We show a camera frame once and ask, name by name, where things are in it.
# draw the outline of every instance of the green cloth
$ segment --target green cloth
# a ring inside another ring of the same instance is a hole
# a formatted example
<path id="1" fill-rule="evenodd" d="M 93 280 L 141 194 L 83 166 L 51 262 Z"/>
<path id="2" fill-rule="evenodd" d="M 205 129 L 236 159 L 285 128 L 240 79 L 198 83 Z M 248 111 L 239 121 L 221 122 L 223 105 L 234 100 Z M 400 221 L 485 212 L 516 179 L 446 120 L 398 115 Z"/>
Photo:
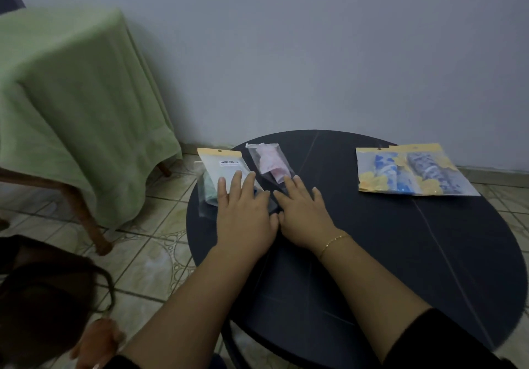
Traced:
<path id="1" fill-rule="evenodd" d="M 0 16 L 0 167 L 73 185 L 105 227 L 133 219 L 156 164 L 182 157 L 116 9 Z"/>

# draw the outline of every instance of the wooden chair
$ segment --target wooden chair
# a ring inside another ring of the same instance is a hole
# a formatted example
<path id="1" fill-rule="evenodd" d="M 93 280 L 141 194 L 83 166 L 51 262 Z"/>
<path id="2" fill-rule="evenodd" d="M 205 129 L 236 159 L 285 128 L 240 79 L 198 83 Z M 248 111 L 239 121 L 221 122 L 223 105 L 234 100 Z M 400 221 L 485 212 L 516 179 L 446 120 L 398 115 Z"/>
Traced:
<path id="1" fill-rule="evenodd" d="M 171 171 L 164 163 L 158 163 L 156 166 L 164 176 L 170 177 Z M 70 204 L 71 210 L 77 216 L 81 225 L 85 228 L 88 236 L 94 243 L 97 254 L 106 255 L 112 250 L 112 244 L 102 236 L 99 226 L 86 206 L 83 195 L 74 186 L 5 169 L 0 169 L 0 182 L 59 190 Z M 0 219 L 0 226 L 6 228 L 9 227 L 9 223 L 6 220 Z"/>

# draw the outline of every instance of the black table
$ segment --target black table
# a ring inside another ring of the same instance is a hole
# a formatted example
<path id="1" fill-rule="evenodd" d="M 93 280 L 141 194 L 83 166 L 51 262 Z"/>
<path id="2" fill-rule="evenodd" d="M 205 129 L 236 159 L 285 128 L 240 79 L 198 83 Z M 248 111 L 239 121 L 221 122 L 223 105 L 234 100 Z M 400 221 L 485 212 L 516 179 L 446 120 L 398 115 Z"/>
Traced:
<path id="1" fill-rule="evenodd" d="M 505 221 L 485 198 L 358 192 L 355 148 L 392 145 L 363 135 L 290 131 L 248 142 L 279 143 L 307 188 L 321 190 L 337 227 L 488 348 L 514 329 L 527 294 L 525 263 Z M 244 144 L 234 149 L 255 170 Z M 274 189 L 259 174 L 258 181 Z M 195 187 L 187 236 L 200 264 L 216 243 L 216 228 L 198 216 L 197 207 Z M 230 318 L 302 367 L 379 366 L 333 279 L 317 258 L 281 234 L 250 275 Z"/>

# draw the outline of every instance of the finger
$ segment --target finger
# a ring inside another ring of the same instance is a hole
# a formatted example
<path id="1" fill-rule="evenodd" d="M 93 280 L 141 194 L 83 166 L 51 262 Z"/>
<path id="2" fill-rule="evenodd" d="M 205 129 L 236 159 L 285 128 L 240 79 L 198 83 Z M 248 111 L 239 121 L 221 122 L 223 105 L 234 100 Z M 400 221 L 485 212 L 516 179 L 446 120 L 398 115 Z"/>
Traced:
<path id="1" fill-rule="evenodd" d="M 288 204 L 292 202 L 292 199 L 282 192 L 274 191 L 274 196 L 277 199 L 279 206 L 281 206 L 283 209 L 286 209 Z"/>
<path id="2" fill-rule="evenodd" d="M 242 171 L 237 170 L 230 186 L 230 202 L 237 202 L 241 198 L 241 179 Z"/>
<path id="3" fill-rule="evenodd" d="M 217 182 L 218 209 L 223 210 L 228 207 L 228 193 L 226 192 L 226 179 L 221 177 Z"/>
<path id="4" fill-rule="evenodd" d="M 270 215 L 270 228 L 272 229 L 272 234 L 277 234 L 277 229 L 279 228 L 279 217 L 277 213 Z"/>
<path id="5" fill-rule="evenodd" d="M 316 187 L 312 189 L 312 195 L 314 195 L 314 202 L 325 209 L 325 202 L 323 201 L 322 193 Z"/>
<path id="6" fill-rule="evenodd" d="M 285 185 L 287 186 L 288 196 L 291 199 L 295 199 L 301 196 L 294 181 L 287 175 L 285 176 Z"/>
<path id="7" fill-rule="evenodd" d="M 268 199 L 270 199 L 270 191 L 261 191 L 255 197 L 255 200 L 265 208 L 268 206 Z"/>
<path id="8" fill-rule="evenodd" d="M 305 184 L 303 184 L 303 181 L 301 180 L 299 175 L 294 176 L 294 184 L 296 185 L 302 197 L 307 198 L 307 199 L 312 199 L 311 195 L 307 191 L 307 187 L 305 186 Z"/>
<path id="9" fill-rule="evenodd" d="M 255 181 L 255 172 L 250 173 L 244 179 L 241 190 L 241 199 L 251 200 L 253 199 L 253 183 Z"/>

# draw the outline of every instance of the pink fabric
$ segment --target pink fabric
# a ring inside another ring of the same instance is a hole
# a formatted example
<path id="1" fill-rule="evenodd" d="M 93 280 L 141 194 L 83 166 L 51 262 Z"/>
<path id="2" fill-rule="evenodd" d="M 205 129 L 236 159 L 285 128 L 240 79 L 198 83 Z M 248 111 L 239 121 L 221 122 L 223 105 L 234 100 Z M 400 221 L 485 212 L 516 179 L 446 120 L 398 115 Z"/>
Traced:
<path id="1" fill-rule="evenodd" d="M 290 177 L 290 172 L 287 165 L 277 153 L 275 145 L 260 144 L 257 147 L 259 154 L 259 172 L 261 174 L 270 172 L 276 179 L 278 184 L 281 184 L 284 179 L 283 176 Z"/>

